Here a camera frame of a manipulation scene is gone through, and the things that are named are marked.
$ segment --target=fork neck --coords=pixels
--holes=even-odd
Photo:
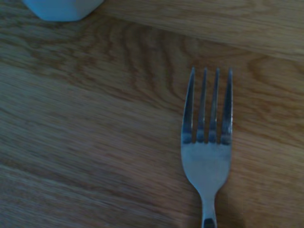
[[[203,219],[202,228],[217,228],[217,220],[214,207],[215,197],[202,198]]]

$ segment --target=table surface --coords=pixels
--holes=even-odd
[[[108,0],[101,15],[304,62],[301,0]]]
[[[106,4],[82,21],[53,23],[19,3],[0,5],[0,226],[200,227],[201,202],[180,158],[195,66],[196,101],[209,69],[208,109],[216,67],[220,107],[234,70],[218,227],[303,227],[303,63],[102,11]]]

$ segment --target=white cup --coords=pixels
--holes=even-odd
[[[104,0],[23,0],[39,18],[48,21],[81,20]]]

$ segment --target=metal fork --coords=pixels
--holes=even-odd
[[[188,180],[199,192],[202,200],[203,215],[201,227],[216,228],[217,221],[214,200],[218,190],[226,182],[231,163],[232,70],[229,70],[228,75],[220,144],[217,144],[219,69],[216,70],[214,82],[209,135],[207,136],[208,143],[204,142],[207,69],[204,70],[202,83],[196,141],[192,143],[194,75],[195,69],[193,68],[190,75],[181,128],[181,160]]]

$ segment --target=fork tine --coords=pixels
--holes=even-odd
[[[217,106],[218,106],[218,86],[219,86],[219,68],[217,68],[214,89],[211,105],[210,127],[209,127],[209,142],[216,143],[217,141]]]
[[[232,69],[229,69],[227,90],[224,102],[221,144],[230,145],[232,141]]]
[[[184,117],[181,126],[181,141],[182,143],[191,143],[192,141],[192,116],[193,116],[193,94],[194,94],[194,76],[195,68],[192,68],[186,103],[184,109]]]
[[[196,133],[196,140],[200,143],[204,142],[204,128],[205,128],[205,105],[206,105],[206,78],[207,68],[204,69],[204,79],[201,87],[200,106],[199,106],[199,121]]]

